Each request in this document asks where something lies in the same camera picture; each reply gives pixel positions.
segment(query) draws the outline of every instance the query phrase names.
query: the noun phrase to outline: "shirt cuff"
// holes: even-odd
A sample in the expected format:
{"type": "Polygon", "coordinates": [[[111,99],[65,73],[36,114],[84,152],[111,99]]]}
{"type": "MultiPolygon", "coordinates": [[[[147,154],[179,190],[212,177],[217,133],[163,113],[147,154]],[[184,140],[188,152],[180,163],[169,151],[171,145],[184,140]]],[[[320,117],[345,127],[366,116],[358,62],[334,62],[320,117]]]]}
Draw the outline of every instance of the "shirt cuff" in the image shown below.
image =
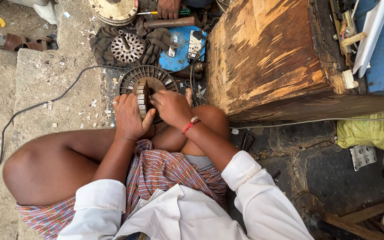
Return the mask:
{"type": "Polygon", "coordinates": [[[239,186],[248,181],[262,167],[246,151],[239,151],[232,157],[226,168],[221,173],[221,177],[227,185],[236,191],[239,186]]]}
{"type": "Polygon", "coordinates": [[[126,188],[120,181],[100,179],[91,182],[76,191],[73,210],[84,208],[100,208],[120,210],[125,213],[126,188]]]}

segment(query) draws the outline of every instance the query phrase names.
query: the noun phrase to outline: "screwdriver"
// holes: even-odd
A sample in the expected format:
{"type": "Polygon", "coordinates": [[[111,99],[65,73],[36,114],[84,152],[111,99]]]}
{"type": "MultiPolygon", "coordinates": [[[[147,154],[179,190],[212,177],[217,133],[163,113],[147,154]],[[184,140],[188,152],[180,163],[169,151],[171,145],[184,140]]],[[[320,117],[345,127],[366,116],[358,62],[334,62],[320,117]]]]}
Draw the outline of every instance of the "screwdriver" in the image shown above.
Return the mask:
{"type": "MultiPolygon", "coordinates": [[[[191,13],[190,8],[181,8],[179,10],[179,15],[189,15],[191,13]]],[[[145,15],[145,14],[158,14],[158,12],[139,12],[137,15],[145,15]]]]}

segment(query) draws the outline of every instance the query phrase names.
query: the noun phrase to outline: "hand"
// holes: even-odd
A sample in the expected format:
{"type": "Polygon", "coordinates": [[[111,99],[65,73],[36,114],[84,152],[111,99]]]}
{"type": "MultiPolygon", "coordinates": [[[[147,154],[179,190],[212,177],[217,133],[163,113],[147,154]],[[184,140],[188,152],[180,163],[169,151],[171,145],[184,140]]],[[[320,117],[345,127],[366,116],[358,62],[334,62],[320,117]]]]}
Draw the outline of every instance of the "hand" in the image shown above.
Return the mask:
{"type": "Polygon", "coordinates": [[[179,17],[180,0],[159,0],[158,16],[163,19],[179,17]]]}
{"type": "Polygon", "coordinates": [[[112,105],[116,120],[115,139],[124,138],[137,141],[149,130],[156,113],[155,108],[150,109],[142,121],[135,94],[116,96],[112,102],[119,102],[112,105]]]}
{"type": "Polygon", "coordinates": [[[186,98],[173,91],[159,90],[149,97],[150,103],[155,106],[160,117],[169,125],[183,129],[194,117],[186,98]]]}

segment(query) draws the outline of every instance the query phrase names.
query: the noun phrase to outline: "light bulb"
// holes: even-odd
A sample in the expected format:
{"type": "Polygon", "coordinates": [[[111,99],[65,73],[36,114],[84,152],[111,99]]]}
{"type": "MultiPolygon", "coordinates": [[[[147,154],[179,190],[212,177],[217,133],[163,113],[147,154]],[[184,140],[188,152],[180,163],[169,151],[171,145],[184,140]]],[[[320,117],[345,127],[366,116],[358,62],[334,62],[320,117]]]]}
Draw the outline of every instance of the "light bulb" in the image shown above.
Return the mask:
{"type": "Polygon", "coordinates": [[[176,48],[181,48],[185,44],[185,37],[179,32],[174,32],[171,35],[170,43],[172,50],[175,50],[176,48]]]}

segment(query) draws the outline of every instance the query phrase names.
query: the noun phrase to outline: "sandal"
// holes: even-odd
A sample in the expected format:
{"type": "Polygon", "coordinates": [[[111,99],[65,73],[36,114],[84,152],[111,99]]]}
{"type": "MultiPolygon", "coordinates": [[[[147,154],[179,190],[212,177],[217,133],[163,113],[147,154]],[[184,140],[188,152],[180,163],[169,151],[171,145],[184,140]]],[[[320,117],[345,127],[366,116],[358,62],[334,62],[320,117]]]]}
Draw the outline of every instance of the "sandal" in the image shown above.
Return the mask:
{"type": "Polygon", "coordinates": [[[57,50],[57,34],[51,33],[46,37],[39,37],[36,41],[25,36],[17,36],[11,33],[0,35],[0,48],[10,51],[18,51],[20,48],[28,48],[40,52],[57,50]]]}

